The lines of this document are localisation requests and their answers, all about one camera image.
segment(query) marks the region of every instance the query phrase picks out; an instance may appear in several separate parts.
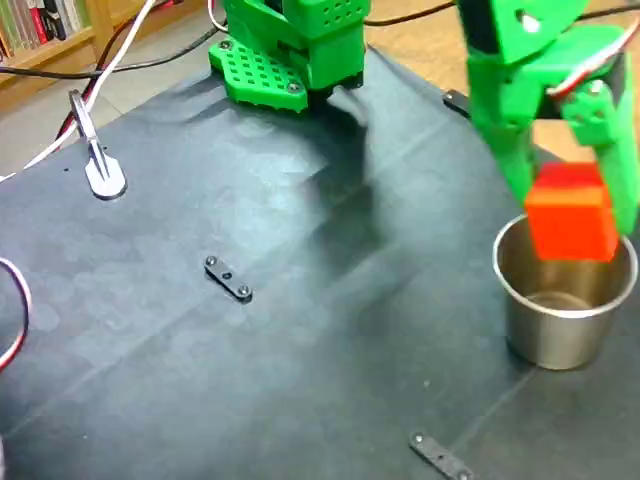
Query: black table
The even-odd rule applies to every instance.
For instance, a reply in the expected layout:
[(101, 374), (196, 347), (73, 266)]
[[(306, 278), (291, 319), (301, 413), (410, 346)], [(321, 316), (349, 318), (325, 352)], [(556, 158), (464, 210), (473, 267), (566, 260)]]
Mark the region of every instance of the black table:
[(637, 478), (640, 296), (588, 369), (509, 353), (490, 251), (519, 209), (438, 89), (372, 51), (312, 115), (207, 74), (100, 134), (121, 199), (92, 197), (81, 144), (0, 188), (0, 253), (35, 298), (0, 378), (14, 478), (441, 478), (418, 429), (481, 478)]

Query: metal cup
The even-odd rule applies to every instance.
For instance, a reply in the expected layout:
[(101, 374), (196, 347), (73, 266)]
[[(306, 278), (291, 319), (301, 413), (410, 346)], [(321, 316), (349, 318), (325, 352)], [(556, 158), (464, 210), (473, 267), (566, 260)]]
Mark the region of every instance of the metal cup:
[(638, 278), (638, 259), (621, 238), (609, 263), (541, 261), (526, 215), (509, 222), (493, 246), (493, 268), (507, 291), (507, 340), (516, 353), (550, 370), (593, 360), (612, 325), (613, 311)]

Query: red block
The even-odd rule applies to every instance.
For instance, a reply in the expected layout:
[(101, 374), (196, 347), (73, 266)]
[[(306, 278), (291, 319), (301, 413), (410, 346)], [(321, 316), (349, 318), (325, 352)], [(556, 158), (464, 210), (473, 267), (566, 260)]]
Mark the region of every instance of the red block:
[(609, 191), (596, 164), (544, 165), (525, 209), (541, 259), (609, 262), (613, 258), (618, 232)]

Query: wire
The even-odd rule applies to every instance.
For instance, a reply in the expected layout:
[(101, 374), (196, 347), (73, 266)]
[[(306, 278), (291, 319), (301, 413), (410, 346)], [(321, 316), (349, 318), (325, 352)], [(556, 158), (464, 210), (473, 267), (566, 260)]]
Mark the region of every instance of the wire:
[[(122, 57), (124, 57), (124, 55), (127, 53), (127, 50), (129, 50), (129, 47), (133, 43), (133, 39), (138, 33), (138, 30), (140, 30), (140, 26), (142, 25), (142, 22), (144, 21), (146, 16), (149, 14), (149, 11), (151, 11), (151, 9), (153, 8), (153, 4), (154, 4), (154, 0), (145, 1), (144, 5), (142, 6), (142, 9), (140, 10), (140, 13), (138, 13), (138, 16), (136, 17), (135, 22), (133, 22), (133, 25), (131, 26), (131, 30), (127, 34), (126, 38), (124, 39), (124, 42), (122, 43), (122, 46), (118, 50), (118, 53), (116, 53), (116, 56), (113, 58), (113, 60), (111, 60), (107, 68), (103, 71), (103, 73), (98, 78), (98, 81), (96, 82), (96, 85), (93, 91), (91, 92), (89, 99), (87, 100), (87, 103), (86, 103), (87, 111), (89, 112), (91, 111), (91, 109), (93, 108), (93, 105), (96, 102), (96, 99), (98, 98), (98, 93), (100, 92), (102, 85), (104, 85), (104, 82), (107, 80), (107, 78), (109, 78), (109, 75), (113, 73), (118, 63), (122, 61)], [(77, 127), (78, 127), (77, 123), (72, 122), (71, 125), (69, 125), (69, 128), (67, 128), (67, 130), (62, 134), (62, 136), (57, 138), (51, 145), (49, 145), (42, 152), (36, 155), (24, 167), (24, 169), (30, 168), (36, 165), (37, 163), (40, 163), (45, 158), (47, 158), (51, 154), (51, 152), (54, 152), (55, 150), (57, 150), (65, 142), (65, 140), (67, 140), (71, 136), (71, 134), (73, 134), (73, 132), (76, 130)]]
[(435, 7), (422, 10), (421, 12), (405, 15), (403, 17), (388, 18), (386, 20), (365, 20), (364, 24), (367, 27), (390, 27), (391, 25), (398, 25), (399, 23), (410, 22), (411, 20), (417, 20), (418, 18), (428, 17), (429, 15), (433, 15), (434, 13), (438, 13), (442, 10), (446, 10), (447, 8), (454, 7), (455, 4), (455, 2), (447, 2), (443, 3), (442, 5), (436, 5)]
[(25, 340), (27, 339), (27, 333), (29, 332), (29, 318), (31, 317), (32, 302), (31, 302), (31, 290), (29, 284), (22, 275), (22, 272), (16, 267), (10, 260), (6, 258), (0, 258), (0, 267), (6, 270), (11, 279), (20, 290), (20, 300), (22, 302), (22, 329), (16, 336), (11, 346), (0, 356), (0, 373), (13, 362), (16, 355), (22, 349)]
[[(157, 11), (157, 10), (160, 10), (160, 9), (165, 8), (167, 6), (171, 6), (173, 4), (174, 4), (173, 0), (164, 0), (164, 1), (154, 5), (153, 8), (151, 9), (151, 12), (149, 12), (149, 13), (151, 14), (151, 13)], [(102, 50), (102, 53), (100, 54), (100, 58), (98, 59), (98, 63), (96, 63), (96, 71), (102, 70), (105, 67), (105, 64), (107, 63), (107, 58), (109, 57), (109, 53), (111, 52), (111, 49), (113, 48), (113, 45), (116, 43), (116, 40), (120, 37), (122, 32), (124, 32), (131, 25), (131, 23), (133, 23), (135, 18), (136, 18), (136, 16), (133, 15), (126, 22), (124, 22), (122, 25), (120, 25), (120, 27), (118, 27), (116, 29), (116, 31), (113, 33), (113, 35), (111, 35), (111, 38), (107, 42), (107, 45), (104, 47), (104, 49)], [(91, 95), (91, 92), (93, 91), (93, 87), (96, 84), (96, 80), (97, 80), (96, 78), (92, 78), (91, 80), (89, 80), (89, 83), (87, 83), (87, 86), (82, 91), (82, 99), (85, 102), (89, 98), (89, 95)], [(62, 122), (62, 125), (60, 126), (60, 130), (58, 130), (58, 133), (56, 135), (56, 139), (59, 138), (67, 130), (67, 128), (69, 128), (69, 125), (71, 125), (72, 121), (73, 121), (73, 112), (69, 111), (69, 113), (67, 113), (67, 116), (65, 117), (64, 121)]]
[(631, 12), (640, 10), (640, 5), (625, 5), (623, 7), (607, 8), (606, 10), (598, 10), (595, 12), (583, 13), (578, 20), (589, 20), (590, 18), (606, 17), (607, 15), (615, 15), (617, 13)]
[(558, 86), (547, 88), (547, 94), (558, 100), (571, 93), (585, 78), (615, 57), (631, 41), (638, 26), (640, 20), (636, 19), (619, 38), (577, 65)]
[[(213, 37), (218, 32), (217, 29), (211, 29), (208, 32), (204, 33), (197, 40), (187, 45), (183, 49), (172, 53), (171, 55), (167, 55), (162, 58), (158, 58), (155, 60), (149, 60), (141, 63), (132, 63), (128, 65), (122, 65), (114, 69), (114, 73), (121, 72), (130, 72), (132, 70), (141, 70), (143, 68), (157, 67), (158, 65), (163, 65), (165, 63), (172, 62), (180, 57), (183, 57), (187, 53), (190, 53), (192, 50), (196, 49), (208, 39)], [(62, 73), (62, 72), (49, 72), (46, 70), (30, 70), (23, 68), (12, 68), (12, 67), (0, 67), (0, 73), (7, 73), (10, 75), (23, 75), (27, 77), (44, 77), (44, 78), (54, 78), (57, 80), (87, 80), (90, 78), (97, 78), (102, 75), (105, 70), (96, 70), (93, 72), (86, 73)]]
[(213, 14), (213, 7), (214, 6), (215, 6), (215, 0), (207, 0), (207, 9), (209, 10), (209, 18), (211, 19), (211, 23), (213, 23), (213, 26), (216, 27), (221, 32), (227, 33), (229, 31), (229, 29), (226, 26), (221, 25), (216, 20), (216, 16)]

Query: metal clamp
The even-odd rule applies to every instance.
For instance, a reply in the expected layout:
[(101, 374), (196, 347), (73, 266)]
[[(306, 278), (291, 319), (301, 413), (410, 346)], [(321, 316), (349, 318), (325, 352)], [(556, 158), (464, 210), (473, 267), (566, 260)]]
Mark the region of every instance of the metal clamp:
[(218, 257), (207, 257), (204, 261), (204, 269), (241, 302), (249, 303), (253, 298), (253, 290)]
[(80, 137), (89, 147), (89, 163), (84, 168), (93, 194), (101, 200), (113, 200), (127, 189), (127, 180), (118, 161), (105, 155), (89, 111), (78, 90), (69, 92), (71, 110), (78, 124)]
[(464, 118), (469, 119), (469, 98), (457, 90), (449, 90), (442, 96), (442, 102), (447, 108), (459, 113)]
[(476, 476), (461, 460), (424, 433), (415, 433), (409, 446), (449, 480), (474, 480)]

